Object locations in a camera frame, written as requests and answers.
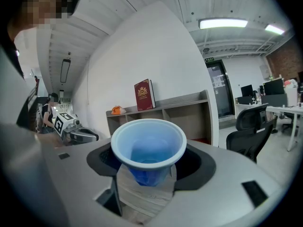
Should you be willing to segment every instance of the black office chair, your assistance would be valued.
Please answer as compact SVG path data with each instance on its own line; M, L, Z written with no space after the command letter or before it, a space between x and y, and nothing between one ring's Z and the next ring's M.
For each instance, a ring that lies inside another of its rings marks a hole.
M293 113L284 113L284 116L286 116L287 118L290 118L292 121L291 123L284 123L282 124L282 133L284 133L284 131L288 128L293 128L293 124L294 124L294 114Z
M243 110L236 123L238 131L226 138L226 148L238 152L254 162L273 129L274 121L267 121L268 104Z

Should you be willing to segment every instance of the white desk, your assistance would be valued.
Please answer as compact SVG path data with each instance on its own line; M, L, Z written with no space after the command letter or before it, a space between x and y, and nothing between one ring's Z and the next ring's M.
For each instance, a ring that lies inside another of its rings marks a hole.
M244 110L244 109L248 109L248 108L253 108L256 106L260 106L260 105L244 105L244 104L236 104L237 106L237 112L236 112L236 116L238 117L240 110ZM300 139L300 131L301 131L301 126L303 124L303 107L291 107L291 108L283 108L283 107L273 107L273 106L268 106L266 108L267 112L273 112L273 113L280 113L280 112L284 112L284 113L291 113L294 114L294 124L293 124L293 130L292 130L292 134L288 143L288 147L287 147L287 151L290 151L293 144L294 144L294 133L295 133L295 129L296 129L296 125L297 125L297 117L298 115L300 115L300 122L299 122L299 129L298 129L298 135L297 135L297 139L296 142L299 141Z

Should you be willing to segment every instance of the white ceiling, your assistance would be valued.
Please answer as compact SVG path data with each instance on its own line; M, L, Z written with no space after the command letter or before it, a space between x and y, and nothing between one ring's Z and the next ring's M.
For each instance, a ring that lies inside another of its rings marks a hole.
M37 44L48 46L47 58L39 55L45 85L52 91L72 91L89 56L121 22L157 0L81 0L75 14L55 25L47 36L37 37ZM287 41L291 24L273 0L161 0L189 30L200 51L207 57L265 55ZM249 21L246 28L200 30L198 20L207 17L235 17ZM265 31L267 24L283 30L284 35ZM71 58L66 83L60 83L62 60Z

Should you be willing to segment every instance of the exit sign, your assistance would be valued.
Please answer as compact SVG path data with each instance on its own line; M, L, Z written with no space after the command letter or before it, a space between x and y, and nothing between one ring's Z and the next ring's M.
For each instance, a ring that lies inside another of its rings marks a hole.
M205 59L205 62L211 62L211 61L214 61L214 58L213 58L213 57L210 57L210 58L206 58L206 59Z

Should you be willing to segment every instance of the gold emblem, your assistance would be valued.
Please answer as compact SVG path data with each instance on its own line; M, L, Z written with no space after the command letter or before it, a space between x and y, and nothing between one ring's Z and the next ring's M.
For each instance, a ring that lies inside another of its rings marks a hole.
M138 90L138 96L144 96L146 94L147 94L146 87L140 87L140 89Z

